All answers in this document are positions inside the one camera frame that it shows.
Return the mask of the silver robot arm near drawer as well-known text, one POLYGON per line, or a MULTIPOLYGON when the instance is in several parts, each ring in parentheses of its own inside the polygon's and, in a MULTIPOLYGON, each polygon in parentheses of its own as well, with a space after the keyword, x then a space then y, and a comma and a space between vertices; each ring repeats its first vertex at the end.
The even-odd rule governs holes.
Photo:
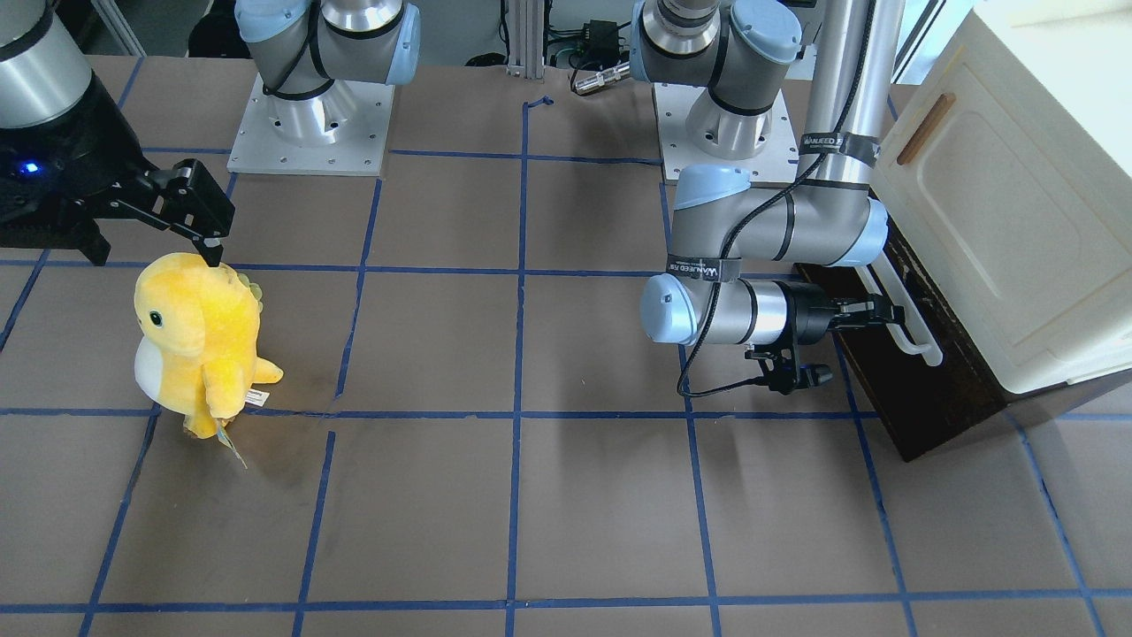
MULTIPOLYGON (((730 165, 683 170, 664 272, 648 279, 640 322, 659 343, 811 344, 860 329, 823 290, 743 279, 744 259, 855 267, 887 241, 887 210, 869 196, 899 41, 901 1, 832 1, 792 184, 754 187, 730 165)), ((777 1, 643 1, 633 76, 700 85, 729 117, 764 117, 799 49, 801 27, 777 1)))

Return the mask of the silver robot arm near plush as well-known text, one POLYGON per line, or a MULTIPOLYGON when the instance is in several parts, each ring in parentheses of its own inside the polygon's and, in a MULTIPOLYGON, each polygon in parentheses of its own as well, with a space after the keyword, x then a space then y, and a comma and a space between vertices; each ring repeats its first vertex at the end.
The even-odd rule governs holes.
MULTIPOLYGON (((293 145, 337 143, 355 106, 348 81, 404 85, 420 18, 405 1, 239 1, 239 34, 293 145)), ((161 170, 46 1, 3 3, 6 249, 72 249, 104 265, 98 219, 139 219, 221 262, 235 209, 201 161, 161 170)))

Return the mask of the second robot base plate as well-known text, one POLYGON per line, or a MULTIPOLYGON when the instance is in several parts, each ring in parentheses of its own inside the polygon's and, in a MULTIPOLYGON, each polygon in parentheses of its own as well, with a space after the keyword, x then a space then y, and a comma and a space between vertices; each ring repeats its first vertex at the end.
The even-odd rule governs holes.
POLYGON ((767 111, 741 117, 717 104, 706 88, 655 83, 654 106, 668 186, 702 163, 738 167, 757 187, 795 180, 797 143, 782 92, 767 111))

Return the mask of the square robot base plate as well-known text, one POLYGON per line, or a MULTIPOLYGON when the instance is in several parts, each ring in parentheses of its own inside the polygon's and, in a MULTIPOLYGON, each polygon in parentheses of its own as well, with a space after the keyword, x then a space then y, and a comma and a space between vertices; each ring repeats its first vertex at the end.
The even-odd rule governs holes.
POLYGON ((306 101, 267 96, 256 78, 232 144, 231 173, 380 177, 394 86, 336 81, 306 101))

